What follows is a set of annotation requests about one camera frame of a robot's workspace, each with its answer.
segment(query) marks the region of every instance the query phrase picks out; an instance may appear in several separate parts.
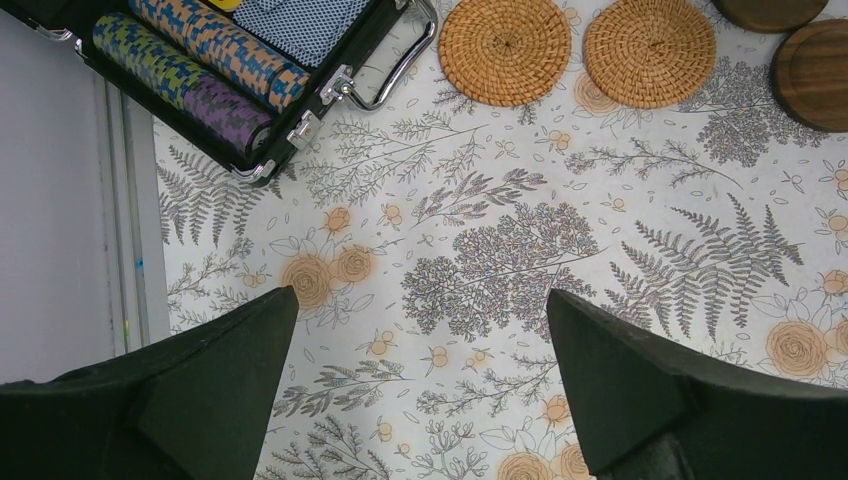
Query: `wooden coaster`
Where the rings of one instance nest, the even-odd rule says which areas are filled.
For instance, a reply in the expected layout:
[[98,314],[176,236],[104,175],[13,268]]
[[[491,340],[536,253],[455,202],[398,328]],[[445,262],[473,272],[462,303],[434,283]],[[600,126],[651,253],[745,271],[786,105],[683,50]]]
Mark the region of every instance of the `wooden coaster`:
[[828,0],[713,0],[733,24],[760,33],[789,32],[813,21]]
[[823,132],[848,132],[848,20],[815,22],[778,47],[772,89],[786,112]]
[[686,0],[618,0],[589,26],[584,48],[598,88],[636,108],[692,96],[716,58],[710,22]]
[[570,55],[568,19],[551,0],[462,0],[439,39],[442,69],[456,89],[502,107],[547,95]]

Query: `dark brown wooden plate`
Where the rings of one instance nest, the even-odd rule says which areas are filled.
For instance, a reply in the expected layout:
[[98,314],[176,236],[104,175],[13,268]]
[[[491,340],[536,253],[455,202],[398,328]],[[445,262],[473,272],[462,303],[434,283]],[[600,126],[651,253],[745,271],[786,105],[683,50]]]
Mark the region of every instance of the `dark brown wooden plate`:
[[760,33],[789,32],[813,21],[828,0],[713,0],[735,25]]
[[790,35],[774,55],[772,87],[799,122],[848,132],[848,20],[811,23]]

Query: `rattan placemat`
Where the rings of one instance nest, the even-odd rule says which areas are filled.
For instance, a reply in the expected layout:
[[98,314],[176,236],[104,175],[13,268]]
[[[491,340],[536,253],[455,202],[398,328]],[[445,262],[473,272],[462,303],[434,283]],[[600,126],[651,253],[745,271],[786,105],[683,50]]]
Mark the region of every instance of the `rattan placemat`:
[[462,0],[439,39],[439,59],[457,90],[511,107],[550,92],[571,55],[568,19],[551,0]]
[[690,97],[715,58],[712,26],[687,0],[618,0],[589,26],[584,52],[598,88],[636,108]]

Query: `open case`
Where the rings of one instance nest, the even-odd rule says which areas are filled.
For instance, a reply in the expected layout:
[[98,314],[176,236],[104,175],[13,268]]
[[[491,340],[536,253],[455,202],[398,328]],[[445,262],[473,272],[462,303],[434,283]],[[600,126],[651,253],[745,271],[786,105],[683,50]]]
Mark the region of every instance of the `open case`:
[[[148,27],[170,47],[177,49],[187,57],[195,58],[191,51],[173,41],[167,35],[157,31],[155,26],[139,18],[130,8],[130,1],[155,3],[158,0],[0,0],[0,7],[42,35],[54,41],[73,41],[76,51],[85,63],[116,85],[153,115],[167,123],[180,135],[203,150],[210,158],[229,170],[238,180],[255,186],[264,186],[276,176],[300,150],[309,148],[312,139],[323,125],[323,117],[334,103],[348,99],[355,108],[363,111],[380,109],[401,83],[400,80],[415,63],[418,57],[435,39],[438,29],[438,14],[431,0],[359,0],[363,3],[360,13],[352,20],[334,46],[329,49],[317,66],[309,67],[297,61],[292,55],[271,46],[265,38],[258,38],[265,46],[273,49],[297,68],[308,74],[300,93],[285,105],[281,112],[264,108],[270,118],[267,138],[261,144],[245,154],[231,143],[210,132],[209,127],[185,111],[175,107],[133,75],[126,68],[94,45],[95,25],[105,15],[118,13],[137,20]],[[175,2],[180,0],[163,0]],[[201,3],[210,10],[231,18],[227,12],[216,5],[220,0],[184,0]],[[267,2],[268,0],[228,0],[227,4],[239,5],[242,2]],[[320,2],[324,0],[297,0],[298,2]],[[423,34],[400,58],[380,87],[376,96],[366,99],[357,93],[352,80],[357,71],[400,19],[407,8],[419,8],[427,22]],[[304,20],[308,27],[309,20]],[[209,68],[221,82],[235,91],[244,93],[243,88],[220,72]]]

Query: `floral tablecloth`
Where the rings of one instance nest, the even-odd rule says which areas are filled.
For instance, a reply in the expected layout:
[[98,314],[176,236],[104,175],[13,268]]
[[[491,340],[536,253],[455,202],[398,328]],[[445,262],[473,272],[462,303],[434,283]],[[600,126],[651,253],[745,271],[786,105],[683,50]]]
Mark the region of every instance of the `floral tablecloth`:
[[[667,109],[609,100],[579,50],[543,100],[480,105],[434,47],[383,111],[336,107],[264,189],[157,124],[172,331],[278,285],[302,307],[257,478],[589,478],[551,288],[727,362],[848,387],[846,136],[775,105],[781,35],[697,2],[715,73]],[[561,6],[580,45],[599,5]],[[366,80],[421,27],[405,18]]]

